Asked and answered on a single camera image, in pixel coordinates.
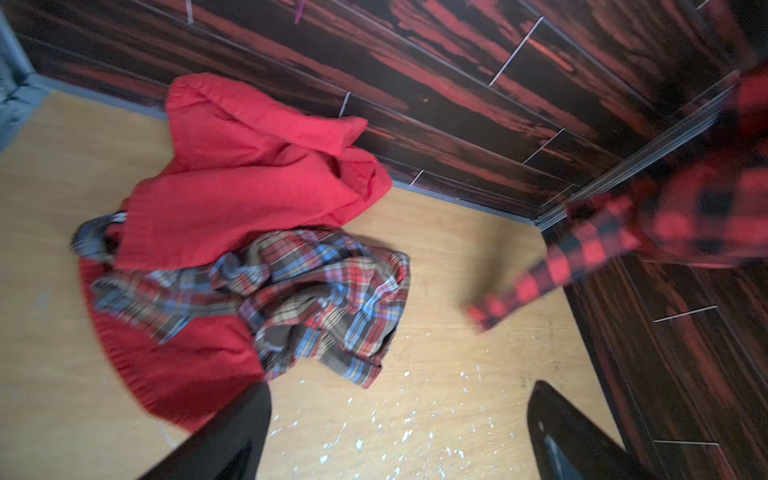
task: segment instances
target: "light wood floor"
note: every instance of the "light wood floor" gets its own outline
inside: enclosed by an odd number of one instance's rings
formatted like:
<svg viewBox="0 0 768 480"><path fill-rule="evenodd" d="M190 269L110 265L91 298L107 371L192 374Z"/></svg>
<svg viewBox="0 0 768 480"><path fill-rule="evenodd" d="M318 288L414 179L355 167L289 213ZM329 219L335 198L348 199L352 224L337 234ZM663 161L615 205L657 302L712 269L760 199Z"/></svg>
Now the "light wood floor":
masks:
<svg viewBox="0 0 768 480"><path fill-rule="evenodd" d="M0 155L3 478L133 479L184 440L104 359L68 248L171 154L165 122L53 94ZM370 389L312 360L272 383L258 478L537 478L536 379L618 439L561 290L484 335L459 309L543 254L534 227L395 189L347 230L411 256L406 314Z"/></svg>

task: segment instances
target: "gray trim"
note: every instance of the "gray trim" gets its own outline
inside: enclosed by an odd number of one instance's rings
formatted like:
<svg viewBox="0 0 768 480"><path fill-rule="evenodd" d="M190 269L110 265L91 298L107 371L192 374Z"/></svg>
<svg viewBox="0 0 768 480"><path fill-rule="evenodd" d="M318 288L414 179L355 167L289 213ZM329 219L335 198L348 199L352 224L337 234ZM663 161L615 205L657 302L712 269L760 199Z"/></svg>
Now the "gray trim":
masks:
<svg viewBox="0 0 768 480"><path fill-rule="evenodd" d="M43 77L42 75L36 75L36 77L40 79L41 84L44 85L49 91L61 91L65 94L74 95L75 97L97 101L101 104L109 105L110 107L123 108L124 110L133 111L148 117L160 118L161 120L168 119L168 116L165 114L165 112L156 107L149 107L147 105L123 100L122 98L117 98L113 97L112 95L89 90L85 87L78 87L77 85L69 84L61 80L56 80L55 78Z"/></svg>
<svg viewBox="0 0 768 480"><path fill-rule="evenodd" d="M408 185L407 183L401 182L399 180L393 180L392 183L395 185L395 187L398 187L402 190L416 192L417 194L426 195L427 197L431 197L431 198L436 198L437 200L442 200L444 202L448 202L449 204L471 208L479 212L495 215L496 217L506 218L507 220L512 220L513 222L524 223L526 225L534 225L534 221L531 220L530 218L521 217L515 214L508 214L507 212L502 212L500 210L495 210L493 208L483 207L482 205L473 204L466 200L459 200L458 198L450 197L449 195L439 194L431 190L426 190L425 188L417 187L416 185Z"/></svg>
<svg viewBox="0 0 768 480"><path fill-rule="evenodd" d="M36 74L29 75L25 84L0 104L0 151L13 141L32 112L48 96L48 89L38 79Z"/></svg>
<svg viewBox="0 0 768 480"><path fill-rule="evenodd" d="M24 53L24 49L18 43L16 36L13 34L8 20L5 18L5 14L0 8L0 44L2 44L3 58L7 55L7 61L11 62L11 69L15 70L15 73L21 77L26 77L35 73L35 68L32 67L32 63L27 58L27 54Z"/></svg>
<svg viewBox="0 0 768 480"><path fill-rule="evenodd" d="M619 165L610 169L597 180L594 180L589 185L576 192L571 197L571 201L583 200L592 195L601 194L616 187L621 182L649 167L654 162L660 160L672 151L675 151L681 145L704 132L715 123L715 120L717 120L717 115L720 113L720 109L728 98L731 88L733 87L722 91L703 107L677 122L673 127L668 128L664 133L654 138L648 145L642 147ZM541 215L535 220L535 223L536 226L539 227L539 230L544 231L564 218L565 207L559 205Z"/></svg>

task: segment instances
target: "buffalo check flannel shirt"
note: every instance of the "buffalo check flannel shirt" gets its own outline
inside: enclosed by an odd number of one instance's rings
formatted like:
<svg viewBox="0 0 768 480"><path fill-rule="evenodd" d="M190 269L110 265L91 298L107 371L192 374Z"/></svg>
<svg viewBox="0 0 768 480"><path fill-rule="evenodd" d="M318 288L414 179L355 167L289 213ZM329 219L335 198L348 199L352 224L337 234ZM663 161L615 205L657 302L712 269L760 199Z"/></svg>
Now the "buffalo check flannel shirt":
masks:
<svg viewBox="0 0 768 480"><path fill-rule="evenodd" d="M107 231L124 220L116 214L84 223L75 252L112 263L116 245ZM112 270L91 288L96 310L160 343L193 319L236 315L254 335L268 380L310 357L368 387L381 372L409 284L404 253L318 229L265 233L239 253L194 268Z"/></svg>
<svg viewBox="0 0 768 480"><path fill-rule="evenodd" d="M567 206L574 226L546 257L468 308L478 328L631 251L708 268L768 257L768 67L740 82L710 134L720 147L695 164Z"/></svg>

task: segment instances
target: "dark wood wall panel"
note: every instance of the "dark wood wall panel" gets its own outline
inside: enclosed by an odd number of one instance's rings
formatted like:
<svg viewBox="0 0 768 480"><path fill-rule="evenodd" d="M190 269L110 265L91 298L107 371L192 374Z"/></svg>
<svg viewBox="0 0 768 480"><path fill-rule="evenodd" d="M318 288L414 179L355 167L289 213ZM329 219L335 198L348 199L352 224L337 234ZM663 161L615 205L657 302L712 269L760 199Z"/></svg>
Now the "dark wood wall panel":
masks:
<svg viewBox="0 0 768 480"><path fill-rule="evenodd" d="M713 305L687 266L645 262L636 255L628 255L623 261L628 276L644 301L649 320Z"/></svg>
<svg viewBox="0 0 768 480"><path fill-rule="evenodd" d="M716 310L654 324L737 478L768 478L768 389Z"/></svg>
<svg viewBox="0 0 768 480"><path fill-rule="evenodd" d="M547 245L557 243L567 230L565 222L560 222L543 232ZM624 448L637 460L655 472L659 478L666 478L653 437L645 423L644 415L629 390L616 358L614 357L605 328L600 321L602 316L594 315L594 309L588 298L583 295L581 283L574 283L564 288L571 304L576 324L584 339L592 365L605 392L608 406L624 440Z"/></svg>
<svg viewBox="0 0 768 480"><path fill-rule="evenodd" d="M536 26L494 88L621 157L663 130L659 114L547 22Z"/></svg>
<svg viewBox="0 0 768 480"><path fill-rule="evenodd" d="M245 81L293 107L338 115L346 91L254 53L232 48L175 18L133 2L14 0L5 14L17 33L170 84L213 72Z"/></svg>
<svg viewBox="0 0 768 480"><path fill-rule="evenodd" d="M32 64L50 78L162 110L169 86L18 35Z"/></svg>
<svg viewBox="0 0 768 480"><path fill-rule="evenodd" d="M697 269L697 274L763 381L768 380L768 265Z"/></svg>
<svg viewBox="0 0 768 480"><path fill-rule="evenodd" d="M684 9L665 0L529 0L602 65L664 113L729 72Z"/></svg>
<svg viewBox="0 0 768 480"><path fill-rule="evenodd" d="M489 84L538 20L517 2L346 0L373 21Z"/></svg>
<svg viewBox="0 0 768 480"><path fill-rule="evenodd" d="M656 440L712 442L694 399L663 356L654 324L646 317L643 301L634 291L620 260L573 285L586 305L584 315L594 319L607 348L621 366L624 380L638 407L645 413Z"/></svg>
<svg viewBox="0 0 768 480"><path fill-rule="evenodd" d="M458 200L465 200L472 202L473 204L482 205L483 207L507 212L508 214L520 215L521 217L533 218L538 216L541 212L539 209L509 200L508 197L494 194L493 192L481 188L471 187L462 182L450 180L449 178L441 177L439 175L434 175L428 171L424 171L419 175L414 186L438 194L447 195L448 197L453 197Z"/></svg>
<svg viewBox="0 0 768 480"><path fill-rule="evenodd" d="M422 169L420 168L412 167L411 165L398 162L391 158L382 157L380 155L377 155L376 158L378 158L379 162L384 165L384 168L389 172L389 176L392 177L393 180L405 184L410 184L420 173L422 173Z"/></svg>
<svg viewBox="0 0 768 480"><path fill-rule="evenodd" d="M657 443L669 480L737 480L719 445Z"/></svg>
<svg viewBox="0 0 768 480"><path fill-rule="evenodd" d="M742 71L768 58L768 5L755 0L709 0L699 8Z"/></svg>
<svg viewBox="0 0 768 480"><path fill-rule="evenodd" d="M196 25L522 162L558 128L331 0L195 0Z"/></svg>
<svg viewBox="0 0 768 480"><path fill-rule="evenodd" d="M596 148L568 131L561 131L525 164L584 186L620 161L616 155Z"/></svg>
<svg viewBox="0 0 768 480"><path fill-rule="evenodd" d="M349 96L344 116L368 119L368 129L356 142L361 148L533 209L569 185L356 95Z"/></svg>

